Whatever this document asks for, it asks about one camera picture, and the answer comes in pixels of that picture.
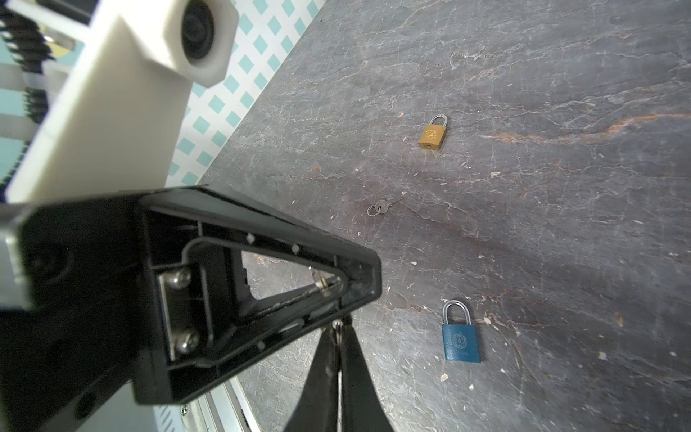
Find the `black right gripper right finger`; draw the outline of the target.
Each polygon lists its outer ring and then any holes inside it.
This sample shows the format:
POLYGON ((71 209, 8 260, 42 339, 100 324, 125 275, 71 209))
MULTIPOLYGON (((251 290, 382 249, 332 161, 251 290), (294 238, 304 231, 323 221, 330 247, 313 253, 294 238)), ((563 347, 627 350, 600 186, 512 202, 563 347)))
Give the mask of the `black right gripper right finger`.
POLYGON ((393 431, 374 388, 351 315, 338 330, 343 431, 393 431))

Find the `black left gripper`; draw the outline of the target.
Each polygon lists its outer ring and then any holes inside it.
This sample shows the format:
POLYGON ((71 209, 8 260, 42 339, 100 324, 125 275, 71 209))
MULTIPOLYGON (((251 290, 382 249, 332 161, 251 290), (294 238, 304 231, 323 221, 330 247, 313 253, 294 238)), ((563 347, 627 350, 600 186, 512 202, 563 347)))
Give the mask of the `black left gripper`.
POLYGON ((2 206, 2 430, 74 431, 128 381, 137 204, 2 206))

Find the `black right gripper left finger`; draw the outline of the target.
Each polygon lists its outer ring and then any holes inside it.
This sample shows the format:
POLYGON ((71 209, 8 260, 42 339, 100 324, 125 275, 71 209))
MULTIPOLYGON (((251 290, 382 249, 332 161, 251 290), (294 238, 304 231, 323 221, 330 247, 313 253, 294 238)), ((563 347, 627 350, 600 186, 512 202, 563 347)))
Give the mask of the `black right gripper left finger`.
POLYGON ((340 352, 329 324, 321 333, 301 397, 284 431, 338 430, 340 371, 340 352))

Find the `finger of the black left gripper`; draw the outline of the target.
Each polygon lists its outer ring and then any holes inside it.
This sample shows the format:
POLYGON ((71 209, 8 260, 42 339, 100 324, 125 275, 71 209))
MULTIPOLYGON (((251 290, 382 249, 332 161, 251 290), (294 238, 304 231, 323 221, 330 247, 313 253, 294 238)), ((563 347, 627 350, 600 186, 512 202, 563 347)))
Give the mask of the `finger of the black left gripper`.
POLYGON ((381 259, 238 194, 205 187, 137 203, 141 274, 135 399, 182 404, 381 296, 381 259), (310 284, 260 298, 243 257, 304 266, 310 284))

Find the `blue padlock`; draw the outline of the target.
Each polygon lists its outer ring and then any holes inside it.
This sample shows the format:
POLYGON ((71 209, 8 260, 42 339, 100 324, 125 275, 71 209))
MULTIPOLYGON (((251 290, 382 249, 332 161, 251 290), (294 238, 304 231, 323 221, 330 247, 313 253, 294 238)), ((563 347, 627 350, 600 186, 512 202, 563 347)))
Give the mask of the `blue padlock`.
POLYGON ((482 361, 480 345, 468 307, 461 301, 449 300, 444 304, 442 315, 442 338, 446 361, 479 364, 482 361), (464 324, 450 322, 449 312, 452 307, 458 307, 464 313, 464 324))

